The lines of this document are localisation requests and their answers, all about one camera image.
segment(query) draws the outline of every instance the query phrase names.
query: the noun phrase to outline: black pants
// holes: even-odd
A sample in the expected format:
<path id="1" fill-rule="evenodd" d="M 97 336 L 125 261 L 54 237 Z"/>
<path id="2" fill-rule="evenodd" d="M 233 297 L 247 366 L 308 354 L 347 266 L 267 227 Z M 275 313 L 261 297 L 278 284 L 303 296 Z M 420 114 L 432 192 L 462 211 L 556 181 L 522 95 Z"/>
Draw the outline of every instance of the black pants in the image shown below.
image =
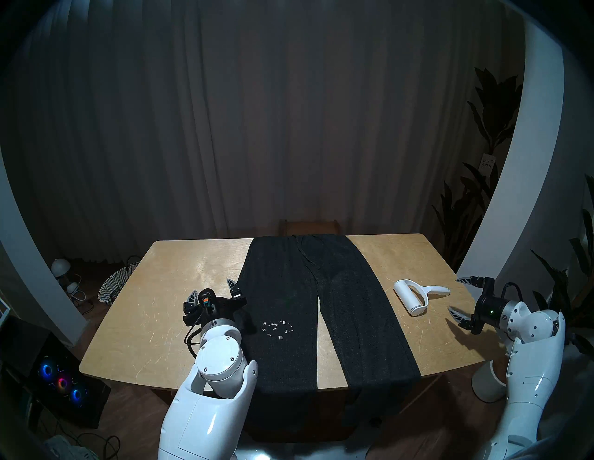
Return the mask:
<path id="1" fill-rule="evenodd" d="M 318 296 L 356 396 L 345 423 L 381 415 L 420 379 L 380 282 L 347 237 L 255 238 L 238 284 L 257 329 L 242 342 L 247 357 L 260 368 L 249 420 L 287 427 L 307 414 L 308 399 L 317 390 Z"/>

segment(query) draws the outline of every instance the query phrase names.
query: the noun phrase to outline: gray curtain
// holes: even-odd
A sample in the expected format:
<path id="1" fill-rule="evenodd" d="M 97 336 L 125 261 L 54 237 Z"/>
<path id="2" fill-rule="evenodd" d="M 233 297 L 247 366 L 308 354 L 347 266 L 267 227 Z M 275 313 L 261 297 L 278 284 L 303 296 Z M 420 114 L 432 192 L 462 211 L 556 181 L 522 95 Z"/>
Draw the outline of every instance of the gray curtain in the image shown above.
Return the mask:
<path id="1" fill-rule="evenodd" d="M 69 258 L 280 219 L 434 237 L 443 180 L 483 153 L 473 67 L 521 73 L 523 47 L 497 1 L 62 0 L 3 76 L 0 144 Z"/>

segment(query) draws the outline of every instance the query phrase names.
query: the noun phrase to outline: lint roller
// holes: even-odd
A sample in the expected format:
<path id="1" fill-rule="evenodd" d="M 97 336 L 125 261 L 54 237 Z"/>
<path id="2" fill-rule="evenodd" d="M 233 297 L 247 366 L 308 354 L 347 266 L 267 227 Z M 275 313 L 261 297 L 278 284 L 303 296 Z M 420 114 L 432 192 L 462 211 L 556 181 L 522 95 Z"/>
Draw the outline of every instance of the lint roller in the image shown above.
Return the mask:
<path id="1" fill-rule="evenodd" d="M 394 291 L 404 304 L 406 310 L 411 316 L 419 316 L 427 311 L 429 305 L 429 297 L 427 294 L 441 294 L 442 296 L 449 296 L 450 290 L 443 286 L 421 286 L 412 280 L 400 280 L 394 283 Z M 417 292 L 423 299 L 423 303 L 419 297 L 413 292 Z"/>

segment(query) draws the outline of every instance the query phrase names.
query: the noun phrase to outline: woven basket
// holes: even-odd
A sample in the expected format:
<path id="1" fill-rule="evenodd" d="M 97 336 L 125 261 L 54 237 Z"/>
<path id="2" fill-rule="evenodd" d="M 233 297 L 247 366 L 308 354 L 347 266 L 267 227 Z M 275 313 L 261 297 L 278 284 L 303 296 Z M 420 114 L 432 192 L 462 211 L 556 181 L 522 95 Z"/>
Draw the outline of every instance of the woven basket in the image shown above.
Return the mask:
<path id="1" fill-rule="evenodd" d="M 107 305 L 111 305 L 113 301 L 118 296 L 119 292 L 122 290 L 126 281 L 128 281 L 130 275 L 134 272 L 134 269 L 138 266 L 140 261 L 134 262 L 133 264 L 129 263 L 130 259 L 133 257 L 138 256 L 130 256 L 126 261 L 126 266 L 124 268 L 120 268 L 117 272 L 111 275 L 105 283 L 101 286 L 99 290 L 99 294 L 97 295 L 99 298 L 99 302 L 106 303 Z"/>

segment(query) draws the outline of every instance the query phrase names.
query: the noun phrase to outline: paper tag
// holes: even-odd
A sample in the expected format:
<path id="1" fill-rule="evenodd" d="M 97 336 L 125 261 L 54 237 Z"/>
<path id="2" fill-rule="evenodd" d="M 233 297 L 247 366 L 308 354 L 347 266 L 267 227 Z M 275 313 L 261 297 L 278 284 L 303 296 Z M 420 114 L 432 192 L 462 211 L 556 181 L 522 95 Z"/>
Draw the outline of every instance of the paper tag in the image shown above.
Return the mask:
<path id="1" fill-rule="evenodd" d="M 491 171 L 493 170 L 494 164 L 495 157 L 493 155 L 485 153 L 481 160 L 481 164 L 479 165 L 479 173 L 481 173 L 481 176 L 489 177 L 491 175 Z"/>

